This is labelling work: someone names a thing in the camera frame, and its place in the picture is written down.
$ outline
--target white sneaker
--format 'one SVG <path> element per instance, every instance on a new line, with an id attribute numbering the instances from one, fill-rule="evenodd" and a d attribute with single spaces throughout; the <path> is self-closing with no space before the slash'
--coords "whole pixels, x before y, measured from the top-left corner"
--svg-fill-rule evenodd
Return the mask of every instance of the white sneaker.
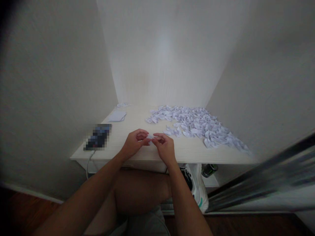
<path id="1" fill-rule="evenodd" d="M 201 175 L 201 164 L 186 164 L 181 167 L 181 172 L 189 186 L 189 189 L 194 196 L 198 207 L 204 214 L 208 209 L 209 201 Z"/>

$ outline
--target left hand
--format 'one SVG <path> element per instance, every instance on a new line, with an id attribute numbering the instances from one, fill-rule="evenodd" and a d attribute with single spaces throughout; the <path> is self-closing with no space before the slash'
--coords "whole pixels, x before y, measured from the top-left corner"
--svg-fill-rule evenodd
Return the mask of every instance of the left hand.
<path id="1" fill-rule="evenodd" d="M 148 134 L 149 132 L 144 129 L 137 129 L 129 133 L 120 152 L 124 157 L 129 159 L 135 155 L 142 146 L 150 146 L 149 142 L 151 139 L 147 138 Z"/>

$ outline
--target can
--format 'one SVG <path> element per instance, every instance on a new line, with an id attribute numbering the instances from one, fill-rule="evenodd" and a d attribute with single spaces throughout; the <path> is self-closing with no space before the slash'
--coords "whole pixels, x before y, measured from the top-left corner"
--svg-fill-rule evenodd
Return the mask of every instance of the can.
<path id="1" fill-rule="evenodd" d="M 208 178 L 210 175 L 212 175 L 217 170 L 218 170 L 218 166 L 216 164 L 203 164 L 201 174 L 205 178 Z"/>

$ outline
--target finger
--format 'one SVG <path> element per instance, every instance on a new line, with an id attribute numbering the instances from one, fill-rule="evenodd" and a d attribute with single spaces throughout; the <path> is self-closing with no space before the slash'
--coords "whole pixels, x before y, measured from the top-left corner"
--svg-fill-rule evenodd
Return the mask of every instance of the finger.
<path id="1" fill-rule="evenodd" d="M 165 140 L 162 137 L 154 137 L 160 144 L 163 144 Z"/>
<path id="2" fill-rule="evenodd" d="M 164 140 L 169 140 L 170 139 L 169 136 L 167 136 L 166 134 L 163 134 L 163 133 L 154 133 L 153 135 L 154 136 L 158 136 L 158 137 L 162 137 L 162 138 L 164 138 Z"/>
<path id="3" fill-rule="evenodd" d="M 138 141 L 144 140 L 146 137 L 137 137 Z"/>
<path id="4" fill-rule="evenodd" d="M 145 134 L 145 133 L 139 133 L 139 134 L 137 134 L 137 137 L 147 137 L 148 135 L 147 134 Z"/>
<path id="5" fill-rule="evenodd" d="M 157 141 L 155 138 L 152 139 L 152 143 L 153 143 L 157 148 L 159 148 L 160 145 L 162 145 L 162 144 L 160 144 L 159 141 Z"/>
<path id="6" fill-rule="evenodd" d="M 139 134 L 139 133 L 149 134 L 149 132 L 144 130 L 144 129 L 137 129 L 137 130 L 133 131 L 133 133 L 135 133 L 135 134 Z"/>
<path id="7" fill-rule="evenodd" d="M 145 138 L 144 140 L 142 140 L 140 142 L 141 146 L 150 146 L 149 142 L 151 141 L 151 139 Z"/>
<path id="8" fill-rule="evenodd" d="M 139 141 L 139 140 L 143 140 L 147 137 L 148 135 L 147 134 L 144 134 L 144 133 L 140 133 L 140 134 L 137 134 L 136 136 L 136 139 Z"/>

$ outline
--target floor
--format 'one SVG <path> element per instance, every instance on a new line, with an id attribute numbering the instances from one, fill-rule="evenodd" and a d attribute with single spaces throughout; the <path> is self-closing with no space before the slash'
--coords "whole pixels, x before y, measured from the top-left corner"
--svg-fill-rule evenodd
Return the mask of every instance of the floor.
<path id="1" fill-rule="evenodd" d="M 21 235 L 30 235 L 59 204 L 37 197 L 6 191 L 12 228 Z M 294 214 L 206 216 L 214 236 L 225 235 L 313 235 Z M 174 216 L 165 216 L 172 236 L 177 235 Z"/>

